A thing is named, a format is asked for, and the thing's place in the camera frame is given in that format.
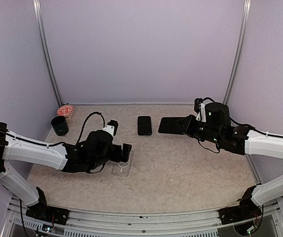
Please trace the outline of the clear magsafe phone case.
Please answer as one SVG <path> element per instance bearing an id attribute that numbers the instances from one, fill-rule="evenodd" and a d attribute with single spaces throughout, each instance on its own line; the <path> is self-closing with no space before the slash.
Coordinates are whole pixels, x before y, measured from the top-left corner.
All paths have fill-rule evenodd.
<path id="1" fill-rule="evenodd" d="M 127 178 L 129 176 L 132 162 L 134 159 L 134 151 L 131 151 L 127 162 L 113 163 L 112 174 L 117 177 Z"/>

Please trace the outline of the black phone with silver edge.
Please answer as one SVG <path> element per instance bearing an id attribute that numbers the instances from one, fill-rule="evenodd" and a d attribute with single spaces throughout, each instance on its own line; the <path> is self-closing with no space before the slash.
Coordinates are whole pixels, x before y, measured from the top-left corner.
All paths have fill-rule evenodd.
<path id="1" fill-rule="evenodd" d="M 137 134 L 139 136 L 152 135 L 152 122 L 150 116 L 139 116 L 137 119 Z"/>

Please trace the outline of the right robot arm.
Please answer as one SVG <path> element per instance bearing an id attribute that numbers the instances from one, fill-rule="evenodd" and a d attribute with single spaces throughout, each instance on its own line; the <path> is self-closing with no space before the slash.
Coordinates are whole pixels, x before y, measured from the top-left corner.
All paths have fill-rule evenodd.
<path id="1" fill-rule="evenodd" d="M 177 128 L 199 142 L 209 141 L 217 150 L 237 155 L 262 155 L 283 159 L 283 135 L 262 132 L 249 124 L 233 121 L 227 105 L 218 102 L 205 104 L 197 100 L 195 115 L 176 121 Z M 248 188 L 236 208 L 236 215 L 246 219 L 256 206 L 283 197 L 283 175 L 262 185 Z"/>

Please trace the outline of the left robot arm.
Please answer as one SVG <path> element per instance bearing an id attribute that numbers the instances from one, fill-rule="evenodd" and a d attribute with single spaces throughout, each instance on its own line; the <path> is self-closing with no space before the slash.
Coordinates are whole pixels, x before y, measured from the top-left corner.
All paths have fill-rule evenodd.
<path id="1" fill-rule="evenodd" d="M 44 192 L 30 185 L 10 164 L 10 161 L 24 161 L 40 164 L 67 173 L 94 173 L 109 161 L 128 162 L 131 144 L 113 143 L 117 128 L 107 124 L 101 130 L 89 133 L 86 140 L 76 144 L 59 142 L 50 144 L 37 140 L 28 140 L 7 130 L 0 122 L 0 184 L 19 197 L 41 219 L 52 215 Z"/>

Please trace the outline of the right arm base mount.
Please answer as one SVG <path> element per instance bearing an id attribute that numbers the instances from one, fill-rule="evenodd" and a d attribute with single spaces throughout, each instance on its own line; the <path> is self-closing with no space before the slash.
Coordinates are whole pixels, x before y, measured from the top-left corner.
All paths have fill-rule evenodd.
<path id="1" fill-rule="evenodd" d="M 240 222 L 262 215 L 260 207 L 249 207 L 247 205 L 237 205 L 221 208 L 218 210 L 218 213 L 222 225 Z"/>

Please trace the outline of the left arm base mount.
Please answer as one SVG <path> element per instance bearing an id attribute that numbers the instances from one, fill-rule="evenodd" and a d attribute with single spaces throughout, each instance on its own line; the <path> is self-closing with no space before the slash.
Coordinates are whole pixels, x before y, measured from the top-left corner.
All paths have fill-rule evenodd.
<path id="1" fill-rule="evenodd" d="M 28 217 L 34 219 L 45 221 L 52 224 L 58 224 L 65 226 L 69 218 L 70 211 L 64 208 L 48 206 L 46 209 L 30 209 L 26 211 Z"/>

